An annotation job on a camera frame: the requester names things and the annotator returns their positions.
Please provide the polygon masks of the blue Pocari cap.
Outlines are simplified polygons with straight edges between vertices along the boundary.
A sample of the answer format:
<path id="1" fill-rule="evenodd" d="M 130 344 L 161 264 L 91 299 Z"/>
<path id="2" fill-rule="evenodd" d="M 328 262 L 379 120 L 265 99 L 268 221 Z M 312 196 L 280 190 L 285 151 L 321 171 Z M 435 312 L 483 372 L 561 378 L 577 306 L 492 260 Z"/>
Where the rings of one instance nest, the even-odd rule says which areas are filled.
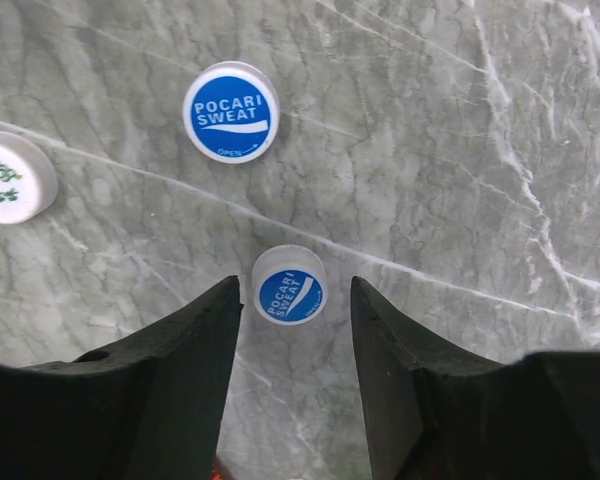
<path id="1" fill-rule="evenodd" d="M 262 156 L 274 142 L 280 117 L 273 83 L 241 61 L 222 61 L 203 70 L 182 105 L 192 143 L 208 158 L 231 165 Z"/>
<path id="2" fill-rule="evenodd" d="M 309 322 L 327 302 L 324 264 L 303 246 L 287 244 L 266 250 L 256 260 L 251 280 L 257 312 L 278 325 Z"/>

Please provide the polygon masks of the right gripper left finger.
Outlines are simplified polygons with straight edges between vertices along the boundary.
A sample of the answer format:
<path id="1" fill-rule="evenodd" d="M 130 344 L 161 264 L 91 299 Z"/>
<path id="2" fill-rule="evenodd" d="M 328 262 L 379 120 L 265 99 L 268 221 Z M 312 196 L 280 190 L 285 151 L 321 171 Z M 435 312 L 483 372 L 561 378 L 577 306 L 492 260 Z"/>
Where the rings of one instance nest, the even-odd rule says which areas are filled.
<path id="1" fill-rule="evenodd" d="M 207 479 L 242 305 L 230 276 L 71 362 L 0 364 L 0 479 Z"/>

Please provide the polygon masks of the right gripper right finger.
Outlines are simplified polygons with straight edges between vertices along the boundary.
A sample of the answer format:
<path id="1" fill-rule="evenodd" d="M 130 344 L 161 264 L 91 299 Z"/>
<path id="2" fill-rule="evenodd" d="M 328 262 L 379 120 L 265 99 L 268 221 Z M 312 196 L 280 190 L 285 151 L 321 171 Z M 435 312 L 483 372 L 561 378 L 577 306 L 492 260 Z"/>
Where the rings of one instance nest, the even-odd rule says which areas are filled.
<path id="1" fill-rule="evenodd" d="M 600 352 L 469 352 L 366 280 L 350 292 L 376 479 L 600 479 Z"/>

